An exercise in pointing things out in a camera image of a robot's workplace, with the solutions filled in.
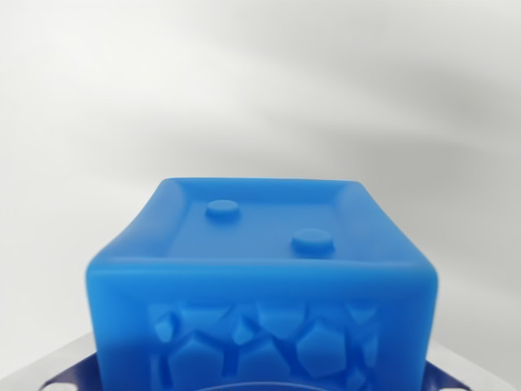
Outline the silver black-tipped gripper right finger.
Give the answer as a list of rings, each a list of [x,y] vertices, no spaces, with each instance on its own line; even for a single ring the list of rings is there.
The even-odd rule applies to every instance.
[[[471,361],[443,345],[430,345],[423,390],[487,390],[487,376]]]

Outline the silver black-tipped gripper left finger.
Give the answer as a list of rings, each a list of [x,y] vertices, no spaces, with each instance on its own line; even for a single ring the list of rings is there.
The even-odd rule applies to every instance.
[[[45,356],[37,367],[37,390],[61,384],[63,390],[97,390],[98,361],[92,332]]]

